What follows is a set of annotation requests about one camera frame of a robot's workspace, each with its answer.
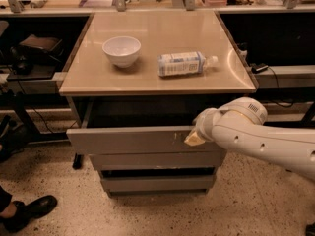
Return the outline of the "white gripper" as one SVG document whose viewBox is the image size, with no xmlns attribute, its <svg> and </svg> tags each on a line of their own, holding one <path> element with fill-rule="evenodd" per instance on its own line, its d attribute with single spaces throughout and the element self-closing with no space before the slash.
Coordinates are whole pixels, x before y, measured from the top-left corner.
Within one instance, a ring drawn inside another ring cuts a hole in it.
<svg viewBox="0 0 315 236">
<path fill-rule="evenodd" d="M 208 108 L 201 112 L 194 120 L 195 127 L 185 138 L 184 143 L 190 147 L 199 146 L 213 140 L 212 130 L 223 113 L 215 108 Z"/>
</svg>

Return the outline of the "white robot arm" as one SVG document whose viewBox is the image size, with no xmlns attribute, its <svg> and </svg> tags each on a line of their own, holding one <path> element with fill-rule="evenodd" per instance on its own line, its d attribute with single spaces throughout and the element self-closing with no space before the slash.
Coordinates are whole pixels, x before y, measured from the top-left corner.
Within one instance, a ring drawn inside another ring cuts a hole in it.
<svg viewBox="0 0 315 236">
<path fill-rule="evenodd" d="M 266 108 L 249 97 L 207 108 L 195 118 L 185 143 L 214 142 L 315 180 L 315 130 L 269 127 L 267 116 Z"/>
</svg>

